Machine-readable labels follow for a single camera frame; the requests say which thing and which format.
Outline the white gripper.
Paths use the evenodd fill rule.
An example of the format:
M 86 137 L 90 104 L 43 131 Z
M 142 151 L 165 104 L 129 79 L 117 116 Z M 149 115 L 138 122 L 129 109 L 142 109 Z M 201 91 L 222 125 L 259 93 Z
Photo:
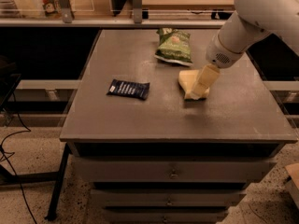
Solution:
M 220 76 L 220 69 L 231 67 L 243 55 L 244 46 L 234 37 L 227 38 L 217 32 L 206 48 L 206 59 L 212 63 L 205 65 L 197 74 L 190 96 L 193 100 L 205 98 L 209 88 Z

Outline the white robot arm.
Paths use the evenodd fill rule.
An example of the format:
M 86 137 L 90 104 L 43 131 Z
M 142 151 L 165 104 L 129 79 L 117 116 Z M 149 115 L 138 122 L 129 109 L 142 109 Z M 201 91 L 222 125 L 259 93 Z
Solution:
M 234 0 L 235 11 L 206 48 L 205 65 L 196 76 L 189 95 L 206 95 L 222 68 L 236 63 L 253 44 L 271 34 L 299 54 L 299 0 Z

